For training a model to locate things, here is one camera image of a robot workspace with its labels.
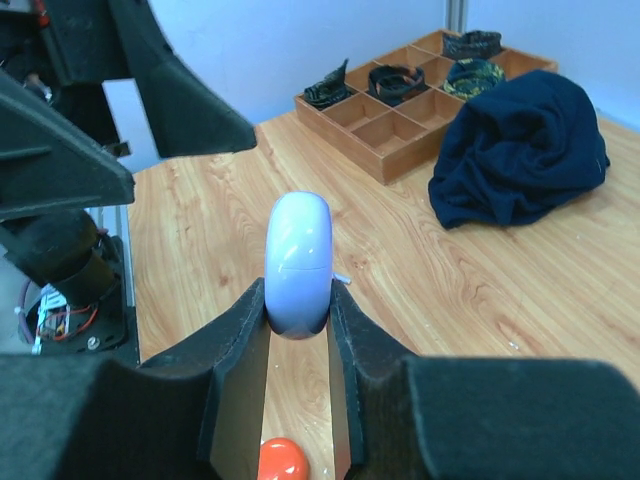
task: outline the orange ball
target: orange ball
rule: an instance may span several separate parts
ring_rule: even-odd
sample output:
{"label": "orange ball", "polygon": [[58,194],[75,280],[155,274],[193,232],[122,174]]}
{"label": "orange ball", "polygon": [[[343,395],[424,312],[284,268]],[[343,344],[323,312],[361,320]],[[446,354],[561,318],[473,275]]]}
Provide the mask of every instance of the orange ball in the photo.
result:
{"label": "orange ball", "polygon": [[257,480],[309,480],[304,451],[288,438],[272,438],[263,443]]}

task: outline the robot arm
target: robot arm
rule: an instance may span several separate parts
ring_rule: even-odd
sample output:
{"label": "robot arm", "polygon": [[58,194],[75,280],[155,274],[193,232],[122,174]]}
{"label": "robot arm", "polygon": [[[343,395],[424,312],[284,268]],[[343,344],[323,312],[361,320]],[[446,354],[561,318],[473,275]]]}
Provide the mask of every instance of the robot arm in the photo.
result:
{"label": "robot arm", "polygon": [[[147,1],[5,0],[0,67],[0,244],[88,318],[97,303],[122,303],[124,280],[118,239],[99,235],[83,209],[134,201],[103,82],[135,80],[163,158],[256,145],[253,126],[173,53]],[[88,321],[77,318],[78,328]],[[86,344],[66,340],[64,351]]]}

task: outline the metal frame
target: metal frame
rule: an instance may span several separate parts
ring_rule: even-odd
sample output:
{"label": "metal frame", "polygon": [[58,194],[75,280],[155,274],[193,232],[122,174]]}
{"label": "metal frame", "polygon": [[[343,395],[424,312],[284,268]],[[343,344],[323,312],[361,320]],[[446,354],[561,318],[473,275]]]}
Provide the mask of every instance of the metal frame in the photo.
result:
{"label": "metal frame", "polygon": [[87,208],[98,228],[106,228],[109,234],[122,240],[124,249],[124,268],[127,282],[127,306],[135,307],[135,285],[133,277],[133,258],[131,254],[131,241],[129,239],[129,214],[126,205],[113,207]]}
{"label": "metal frame", "polygon": [[448,30],[463,33],[467,28],[468,0],[447,0],[445,26]]}

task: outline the cable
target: cable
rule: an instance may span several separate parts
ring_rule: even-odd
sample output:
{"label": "cable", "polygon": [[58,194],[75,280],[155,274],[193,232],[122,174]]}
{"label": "cable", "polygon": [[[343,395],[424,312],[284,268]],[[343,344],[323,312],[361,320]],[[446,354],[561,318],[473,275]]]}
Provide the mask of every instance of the cable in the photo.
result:
{"label": "cable", "polygon": [[82,326],[80,326],[78,329],[76,329],[74,332],[68,332],[65,333],[64,335],[59,335],[57,337],[53,337],[53,340],[55,340],[56,342],[60,342],[62,340],[66,340],[67,338],[70,337],[75,337],[76,335],[78,335],[79,333],[84,332],[87,328],[89,328],[91,326],[91,324],[95,321],[96,317],[98,316],[98,308],[96,307],[93,310],[93,313],[91,314],[91,316],[89,317],[89,320],[87,320],[85,323],[82,324]]}
{"label": "cable", "polygon": [[[65,317],[67,315],[77,315],[79,313],[85,313],[85,312],[88,312],[90,309],[91,309],[91,305],[89,305],[87,307],[84,307],[84,308],[80,308],[78,310],[65,310],[64,312],[51,313],[51,314],[47,315],[47,318],[45,318],[42,323],[44,324],[45,322],[47,322],[47,320],[50,320],[50,319],[56,318],[56,317]],[[73,332],[73,335],[75,335],[75,334],[77,334],[79,332],[80,332],[79,330],[76,330],[75,332]],[[36,335],[41,336],[39,327],[36,329]],[[61,337],[61,339],[64,339],[64,338],[67,338],[69,336],[70,336],[69,334],[65,334],[65,335],[62,335],[60,337]],[[56,340],[57,337],[54,335],[52,337],[51,336],[47,336],[47,338],[52,338],[53,340]]]}
{"label": "cable", "polygon": [[18,321],[20,323],[20,329],[24,335],[24,338],[27,340],[27,343],[33,345],[35,340],[31,331],[29,330],[29,325],[27,325],[27,316],[24,313],[25,305],[27,303],[27,292],[29,291],[29,287],[31,286],[31,280],[27,280],[22,289],[20,290],[20,295],[18,296],[18,308],[16,309],[16,313],[18,314]]}

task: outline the white wall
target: white wall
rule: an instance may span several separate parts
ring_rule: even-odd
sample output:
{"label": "white wall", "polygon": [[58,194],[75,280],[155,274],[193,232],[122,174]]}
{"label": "white wall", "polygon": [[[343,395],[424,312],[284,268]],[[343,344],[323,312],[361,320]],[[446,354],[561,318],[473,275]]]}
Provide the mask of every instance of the white wall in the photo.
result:
{"label": "white wall", "polygon": [[[445,0],[152,0],[174,51],[216,93],[259,123],[349,58],[349,68],[444,26]],[[132,82],[107,95],[132,170],[157,154]]]}
{"label": "white wall", "polygon": [[640,130],[640,1],[468,0],[467,30],[553,58],[602,113]]}

